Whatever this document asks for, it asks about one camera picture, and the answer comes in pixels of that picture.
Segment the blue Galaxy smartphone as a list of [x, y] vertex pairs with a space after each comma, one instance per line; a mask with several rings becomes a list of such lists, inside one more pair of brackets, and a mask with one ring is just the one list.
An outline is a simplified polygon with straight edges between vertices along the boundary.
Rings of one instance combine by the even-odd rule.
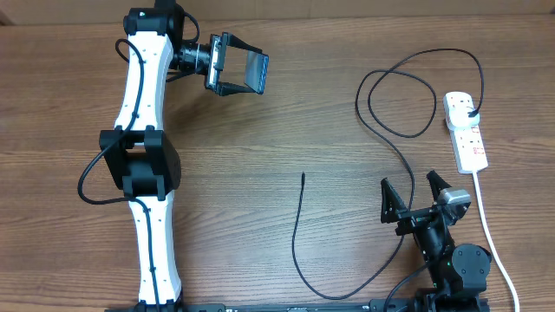
[[263, 94], [267, 77], [269, 56], [249, 51], [245, 64], [245, 85], [254, 93]]

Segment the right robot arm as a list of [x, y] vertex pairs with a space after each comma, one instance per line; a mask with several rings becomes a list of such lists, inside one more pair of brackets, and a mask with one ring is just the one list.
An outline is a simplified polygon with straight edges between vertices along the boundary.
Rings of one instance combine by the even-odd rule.
[[[461, 220], [472, 204], [463, 188], [452, 187], [436, 172], [427, 174], [434, 203], [428, 208], [410, 210], [387, 179], [381, 181], [381, 222], [397, 224], [395, 234], [411, 235], [424, 264], [399, 282], [382, 303], [370, 306], [378, 311], [488, 311], [486, 279], [492, 255], [476, 244], [457, 245], [449, 227]], [[408, 299], [395, 300], [397, 290], [426, 270], [433, 286], [418, 289]]]

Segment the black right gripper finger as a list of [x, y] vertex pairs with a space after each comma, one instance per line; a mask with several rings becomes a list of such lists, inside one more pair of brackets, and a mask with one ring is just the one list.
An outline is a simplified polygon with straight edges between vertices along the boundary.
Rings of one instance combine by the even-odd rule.
[[391, 224], [409, 217], [408, 207], [402, 201], [395, 188], [387, 178], [381, 181], [382, 188], [382, 212], [381, 223]]
[[442, 190], [451, 187], [451, 185], [446, 182], [435, 170], [432, 170], [427, 174], [427, 180], [430, 185], [434, 201], [438, 199]]

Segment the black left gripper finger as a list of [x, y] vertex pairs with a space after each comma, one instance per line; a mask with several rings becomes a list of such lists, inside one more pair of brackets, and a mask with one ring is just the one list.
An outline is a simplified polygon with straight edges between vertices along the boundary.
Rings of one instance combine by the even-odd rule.
[[243, 40], [239, 39], [237, 36], [233, 35], [229, 32], [223, 33], [223, 43], [225, 46], [233, 47], [236, 49], [242, 49], [250, 52], [254, 52], [257, 54], [262, 54], [263, 50], [257, 47], [254, 47]]
[[238, 85], [230, 82], [218, 82], [216, 84], [215, 93], [219, 96], [228, 96], [232, 94], [254, 93], [255, 90], [246, 85]]

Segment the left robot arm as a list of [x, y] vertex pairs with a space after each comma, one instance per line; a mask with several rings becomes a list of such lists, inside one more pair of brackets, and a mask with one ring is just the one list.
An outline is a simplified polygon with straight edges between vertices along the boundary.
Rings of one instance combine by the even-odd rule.
[[132, 8], [123, 19], [129, 46], [126, 90], [111, 130], [100, 133], [101, 156], [128, 202], [136, 230], [140, 290], [135, 311], [182, 311], [182, 283], [173, 247], [173, 201], [180, 156], [164, 131], [166, 85], [202, 75], [218, 96], [262, 94], [269, 57], [235, 35], [208, 44], [183, 36], [189, 14], [174, 1]]

